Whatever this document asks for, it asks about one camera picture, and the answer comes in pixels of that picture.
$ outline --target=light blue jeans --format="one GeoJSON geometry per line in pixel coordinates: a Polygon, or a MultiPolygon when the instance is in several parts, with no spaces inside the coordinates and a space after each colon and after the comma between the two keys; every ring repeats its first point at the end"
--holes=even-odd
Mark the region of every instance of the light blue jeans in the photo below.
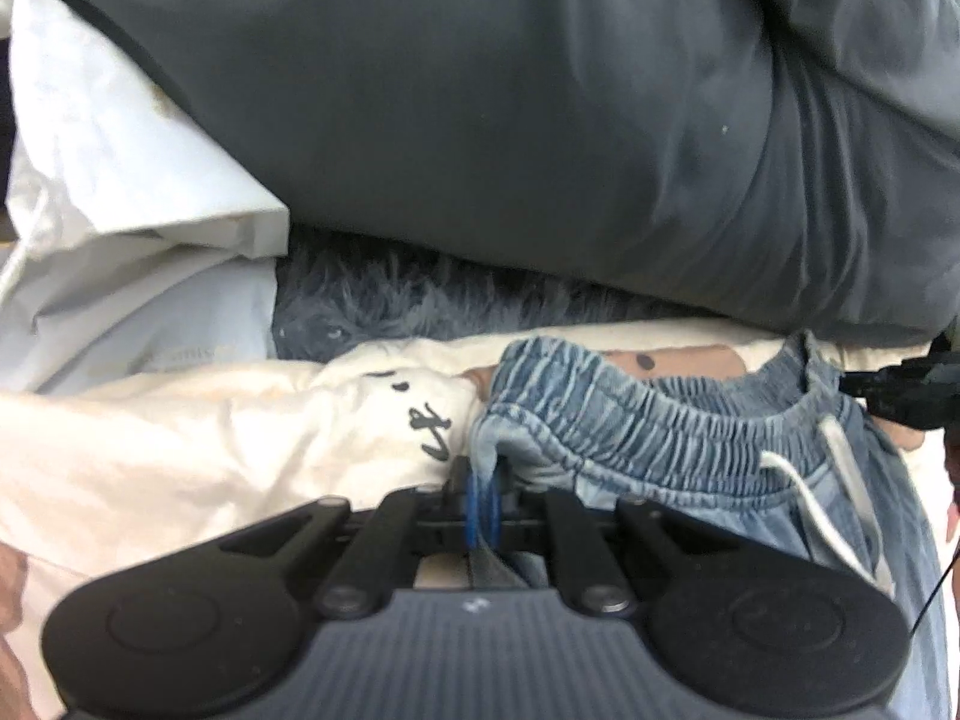
{"type": "MultiPolygon", "coordinates": [[[[856,401],[839,394],[838,379],[810,334],[791,338],[756,374],[729,382],[640,381],[573,343],[518,341],[493,377],[470,456],[482,490],[503,457],[526,488],[574,490],[601,509],[635,493],[844,568],[829,540],[811,527],[797,480],[761,465],[775,453],[795,469],[813,506],[863,568],[875,574],[882,567],[892,578],[894,600],[912,625],[939,579],[933,534],[898,450],[856,401]],[[869,496],[870,517],[854,504],[824,438],[824,420],[842,429],[853,452],[850,464],[869,496]]],[[[539,584],[536,562],[521,557],[512,565],[539,584]]],[[[918,630],[890,709],[902,720],[952,720],[942,599],[918,630]]]]}

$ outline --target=elastic waistband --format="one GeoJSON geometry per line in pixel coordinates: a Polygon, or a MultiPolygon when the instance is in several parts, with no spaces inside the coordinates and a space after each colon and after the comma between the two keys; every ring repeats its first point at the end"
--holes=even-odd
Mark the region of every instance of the elastic waistband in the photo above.
{"type": "Polygon", "coordinates": [[[819,423],[846,428],[859,413],[839,371],[802,333],[760,371],[727,382],[637,380],[596,352],[558,338],[511,344],[491,383],[488,415],[525,424],[545,459],[572,473],[600,464],[631,483],[678,493],[783,493],[784,474],[760,467],[776,452],[805,478],[829,463],[819,423]]]}

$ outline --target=fuzzy fabric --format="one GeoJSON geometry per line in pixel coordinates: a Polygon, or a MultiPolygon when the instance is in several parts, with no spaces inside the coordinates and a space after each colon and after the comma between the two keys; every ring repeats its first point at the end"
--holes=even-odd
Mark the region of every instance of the fuzzy fabric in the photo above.
{"type": "Polygon", "coordinates": [[[328,362],[364,341],[704,316],[573,279],[488,268],[411,245],[295,227],[277,264],[282,360],[328,362]]]}

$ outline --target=screw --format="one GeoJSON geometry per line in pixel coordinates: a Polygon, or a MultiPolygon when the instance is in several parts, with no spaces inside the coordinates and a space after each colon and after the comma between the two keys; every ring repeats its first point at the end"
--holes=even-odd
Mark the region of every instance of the screw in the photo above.
{"type": "Polygon", "coordinates": [[[584,591],[580,603],[595,614],[616,614],[630,605],[630,596],[612,584],[594,584],[584,591]]]}
{"type": "Polygon", "coordinates": [[[349,500],[342,495],[323,495],[322,498],[317,499],[317,503],[325,509],[339,509],[339,507],[350,505],[349,500]]]}
{"type": "Polygon", "coordinates": [[[370,606],[370,596],[358,587],[338,584],[330,587],[320,601],[323,608],[337,616],[359,616],[370,606]]]}

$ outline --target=skin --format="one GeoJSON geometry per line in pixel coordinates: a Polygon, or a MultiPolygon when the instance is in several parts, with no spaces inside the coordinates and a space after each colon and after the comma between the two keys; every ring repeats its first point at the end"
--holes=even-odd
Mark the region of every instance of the skin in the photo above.
{"type": "MultiPolygon", "coordinates": [[[[947,540],[953,541],[957,526],[960,525],[960,427],[947,429],[944,432],[944,450],[947,455],[947,474],[953,485],[953,504],[949,511],[949,525],[947,525],[947,540]]],[[[954,571],[952,576],[953,601],[956,605],[957,618],[960,619],[960,571],[954,571]]]]}
{"type": "Polygon", "coordinates": [[[26,557],[0,543],[0,718],[3,720],[37,720],[30,706],[27,676],[6,640],[6,634],[22,622],[20,602],[26,580],[26,557]]]}

